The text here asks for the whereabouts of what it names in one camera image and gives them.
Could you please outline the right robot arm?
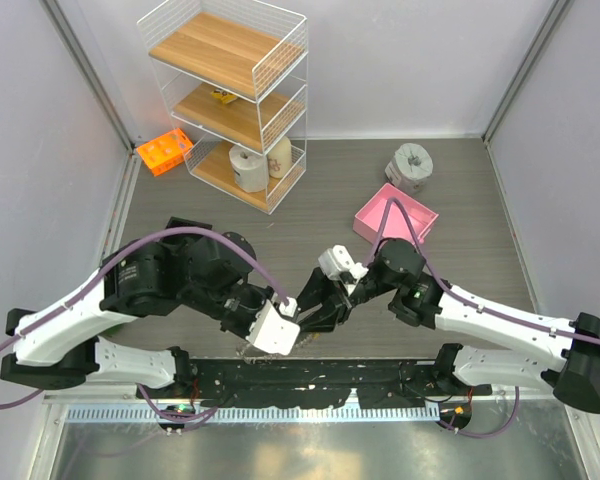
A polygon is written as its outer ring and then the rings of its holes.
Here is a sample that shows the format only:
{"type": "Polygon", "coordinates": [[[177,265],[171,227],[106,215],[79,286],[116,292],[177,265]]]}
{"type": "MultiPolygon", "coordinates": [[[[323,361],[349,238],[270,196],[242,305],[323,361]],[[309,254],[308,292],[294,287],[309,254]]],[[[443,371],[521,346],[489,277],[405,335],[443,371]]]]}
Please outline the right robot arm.
{"type": "Polygon", "coordinates": [[[365,265],[341,245],[326,250],[297,299],[302,332],[331,332],[355,307],[391,293],[388,309],[399,321],[496,346],[443,345],[432,370],[439,391],[526,387],[600,414],[600,318],[585,312],[574,320],[543,317],[507,307],[426,272],[425,264],[417,247],[396,238],[382,241],[365,265]]]}

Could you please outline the metal keyring disc with rings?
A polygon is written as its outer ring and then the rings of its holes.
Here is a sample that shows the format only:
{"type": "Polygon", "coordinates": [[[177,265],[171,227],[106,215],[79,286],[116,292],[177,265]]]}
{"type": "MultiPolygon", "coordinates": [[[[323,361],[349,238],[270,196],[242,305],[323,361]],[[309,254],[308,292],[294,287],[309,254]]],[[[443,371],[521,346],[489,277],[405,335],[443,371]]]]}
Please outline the metal keyring disc with rings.
{"type": "Polygon", "coordinates": [[[236,355],[248,364],[253,364],[260,360],[277,360],[296,353],[297,351],[304,348],[320,336],[321,333],[301,333],[296,339],[293,347],[291,348],[288,354],[267,353],[246,342],[243,345],[236,348],[236,355]]]}

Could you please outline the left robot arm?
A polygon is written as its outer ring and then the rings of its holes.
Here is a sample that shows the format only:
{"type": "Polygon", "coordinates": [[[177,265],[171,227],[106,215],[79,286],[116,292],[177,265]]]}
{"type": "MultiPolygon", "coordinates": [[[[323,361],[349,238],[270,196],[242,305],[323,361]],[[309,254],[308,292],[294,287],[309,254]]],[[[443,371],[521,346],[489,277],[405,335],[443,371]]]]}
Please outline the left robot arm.
{"type": "Polygon", "coordinates": [[[51,306],[11,310],[7,333],[14,344],[1,360],[0,377],[38,390],[89,381],[139,383],[180,398],[194,383],[186,351],[124,347],[106,340],[104,332],[185,306],[253,340],[275,298],[288,300],[241,235],[199,224],[167,228],[109,256],[51,306]]]}

